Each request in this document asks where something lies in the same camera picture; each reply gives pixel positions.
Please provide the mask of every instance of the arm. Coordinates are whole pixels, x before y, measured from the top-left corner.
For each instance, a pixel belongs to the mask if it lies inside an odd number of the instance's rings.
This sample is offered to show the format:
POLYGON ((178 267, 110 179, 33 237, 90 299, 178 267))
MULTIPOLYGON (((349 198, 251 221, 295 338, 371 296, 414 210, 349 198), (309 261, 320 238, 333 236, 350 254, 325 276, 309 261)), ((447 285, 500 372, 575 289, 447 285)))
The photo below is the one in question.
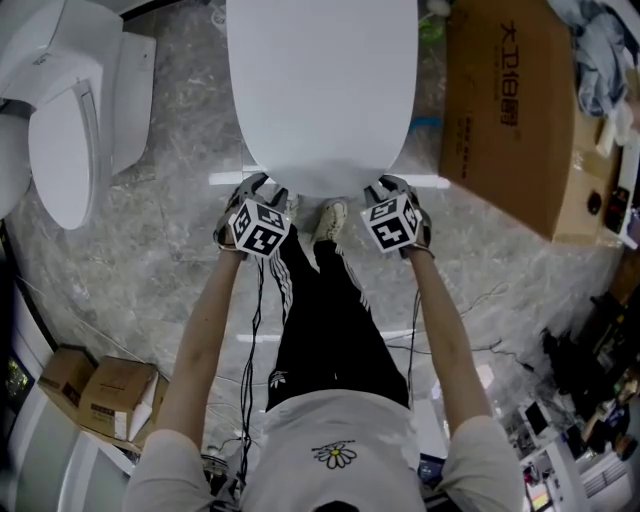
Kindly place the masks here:
POLYGON ((157 428, 175 430, 202 444, 209 391, 229 314, 242 253, 222 251, 182 335, 157 428))
POLYGON ((409 258, 422 297, 422 314, 440 379, 451 435, 466 420, 491 416, 491 408, 473 363, 460 314, 431 255, 414 250, 409 258))

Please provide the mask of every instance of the daisy print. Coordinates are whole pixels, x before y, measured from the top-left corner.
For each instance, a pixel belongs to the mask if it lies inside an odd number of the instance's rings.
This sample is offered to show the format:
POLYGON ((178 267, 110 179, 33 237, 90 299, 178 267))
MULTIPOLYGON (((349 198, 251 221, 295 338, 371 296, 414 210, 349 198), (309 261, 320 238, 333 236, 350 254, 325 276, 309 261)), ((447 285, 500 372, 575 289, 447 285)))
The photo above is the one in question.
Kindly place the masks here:
POLYGON ((337 443, 328 444, 322 448, 314 448, 317 452, 313 457, 320 462, 326 463, 329 469, 344 468, 351 464, 358 454, 353 450, 345 448, 347 443, 354 441, 338 441, 337 443))

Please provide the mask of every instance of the fiducial marker cube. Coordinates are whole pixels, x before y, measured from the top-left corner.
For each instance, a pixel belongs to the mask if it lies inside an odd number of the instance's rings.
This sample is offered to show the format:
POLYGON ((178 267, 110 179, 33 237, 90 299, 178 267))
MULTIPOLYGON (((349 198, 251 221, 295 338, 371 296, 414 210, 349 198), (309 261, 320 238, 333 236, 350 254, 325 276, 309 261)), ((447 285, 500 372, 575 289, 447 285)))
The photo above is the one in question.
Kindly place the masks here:
POLYGON ((236 247, 262 258, 271 258, 289 234, 291 223, 283 213, 247 199, 229 217, 236 247))
POLYGON ((393 197, 362 212, 369 233, 382 252, 415 243, 422 216, 407 194, 393 197))

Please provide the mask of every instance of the white t-shirt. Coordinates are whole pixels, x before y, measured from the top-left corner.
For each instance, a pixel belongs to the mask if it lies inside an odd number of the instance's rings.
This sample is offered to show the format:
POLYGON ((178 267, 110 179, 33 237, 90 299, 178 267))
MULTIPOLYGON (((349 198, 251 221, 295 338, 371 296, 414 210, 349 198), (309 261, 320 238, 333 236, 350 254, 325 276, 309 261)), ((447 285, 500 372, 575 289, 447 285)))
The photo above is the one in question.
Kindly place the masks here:
MULTIPOLYGON (((292 398, 269 411, 267 441, 249 475, 243 512, 312 512, 335 501, 360 512, 423 512, 411 414, 386 398, 346 390, 292 398)), ((488 417, 461 425, 440 488, 463 511, 521 510, 524 484, 502 427, 488 417)), ((199 451, 158 431, 147 440, 124 512, 204 512, 213 501, 199 451)))

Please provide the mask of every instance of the small box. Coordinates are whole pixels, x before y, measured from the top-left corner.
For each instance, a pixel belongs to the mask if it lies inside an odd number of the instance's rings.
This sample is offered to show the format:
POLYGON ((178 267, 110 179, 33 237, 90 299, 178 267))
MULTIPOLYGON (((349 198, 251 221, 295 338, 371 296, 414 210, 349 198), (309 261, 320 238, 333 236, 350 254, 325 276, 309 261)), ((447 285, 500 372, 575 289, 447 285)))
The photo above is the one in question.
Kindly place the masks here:
POLYGON ((229 218, 236 247, 262 258, 270 258, 289 234, 291 223, 282 213, 252 199, 229 218))
POLYGON ((362 212, 362 220, 382 252, 415 243, 422 216, 401 194, 362 212))
POLYGON ((59 348, 38 380, 38 386, 74 423, 78 422, 80 397, 95 366, 79 348, 59 348))
POLYGON ((82 394, 78 423, 116 446, 141 449, 167 387, 153 365, 106 357, 82 394))
POLYGON ((133 438, 133 441, 122 441, 120 439, 116 439, 113 437, 106 436, 101 434, 100 432, 96 432, 88 427, 84 427, 80 425, 80 428, 85 432, 96 436, 101 441, 117 446, 118 448, 122 448, 124 450, 128 450, 133 453, 141 454, 144 449, 144 444, 147 438, 151 435, 151 433, 156 429, 156 424, 158 421, 158 414, 160 413, 160 406, 164 400, 164 396, 167 393, 167 388, 169 387, 169 381, 165 379, 162 375, 158 378, 158 388, 156 389, 156 394, 153 399, 153 410, 151 412, 151 417, 144 424, 140 432, 133 438))

